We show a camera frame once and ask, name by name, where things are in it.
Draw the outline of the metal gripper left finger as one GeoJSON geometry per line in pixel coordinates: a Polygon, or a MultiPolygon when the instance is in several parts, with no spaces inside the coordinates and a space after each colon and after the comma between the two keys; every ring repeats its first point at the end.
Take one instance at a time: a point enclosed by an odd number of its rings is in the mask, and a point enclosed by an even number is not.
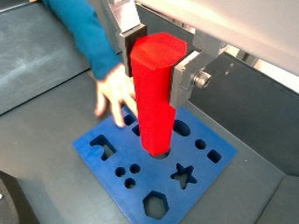
{"type": "Polygon", "coordinates": [[[116,36],[123,50],[126,73],[132,75],[130,54],[135,42],[147,34],[147,27],[140,22],[135,0],[107,0],[107,6],[116,22],[116,36]]]}

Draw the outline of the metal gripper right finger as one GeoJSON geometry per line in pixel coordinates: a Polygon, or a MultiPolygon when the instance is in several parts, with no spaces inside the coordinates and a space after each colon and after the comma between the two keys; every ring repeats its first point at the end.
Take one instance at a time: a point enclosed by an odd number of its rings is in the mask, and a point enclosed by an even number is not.
{"type": "Polygon", "coordinates": [[[206,88],[208,86],[211,74],[204,71],[206,66],[228,48],[224,41],[199,30],[195,31],[192,45],[195,50],[180,59],[172,68],[170,104],[175,109],[190,99],[194,87],[206,88]]]}

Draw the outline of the forearm in teal sleeve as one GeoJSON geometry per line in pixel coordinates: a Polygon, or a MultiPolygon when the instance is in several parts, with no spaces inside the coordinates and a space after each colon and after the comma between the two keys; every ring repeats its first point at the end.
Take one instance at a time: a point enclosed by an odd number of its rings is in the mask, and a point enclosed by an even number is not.
{"type": "Polygon", "coordinates": [[[105,29],[88,0],[41,0],[69,30],[75,44],[84,55],[95,78],[103,81],[120,64],[109,44],[105,29]]]}

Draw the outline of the person's bare hand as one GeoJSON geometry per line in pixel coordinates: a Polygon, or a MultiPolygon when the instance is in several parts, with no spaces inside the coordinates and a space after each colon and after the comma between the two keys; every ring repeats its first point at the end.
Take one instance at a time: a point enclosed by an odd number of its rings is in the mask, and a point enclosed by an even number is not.
{"type": "Polygon", "coordinates": [[[123,64],[119,64],[111,70],[104,80],[96,81],[96,116],[103,115],[107,103],[109,103],[115,124],[119,128],[123,128],[126,123],[121,115],[121,105],[126,104],[134,115],[138,116],[134,79],[127,76],[123,64]]]}

